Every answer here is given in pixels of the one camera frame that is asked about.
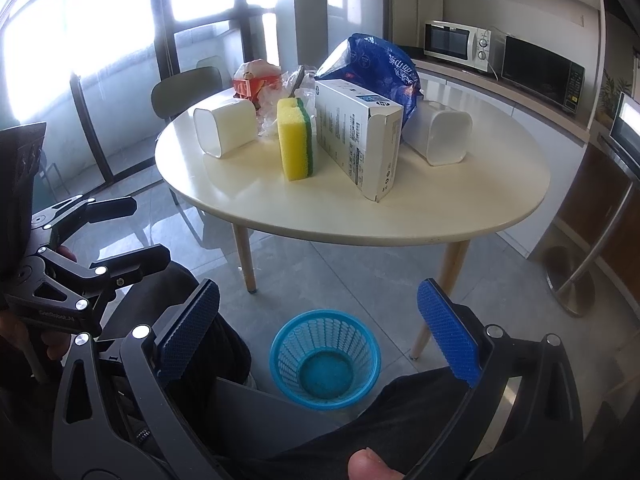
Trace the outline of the person's right hand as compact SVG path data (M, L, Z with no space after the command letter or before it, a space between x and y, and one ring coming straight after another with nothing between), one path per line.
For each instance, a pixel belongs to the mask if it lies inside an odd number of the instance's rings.
M349 480L402 480L404 475L390 468L370 448L363 448L350 456L347 465Z

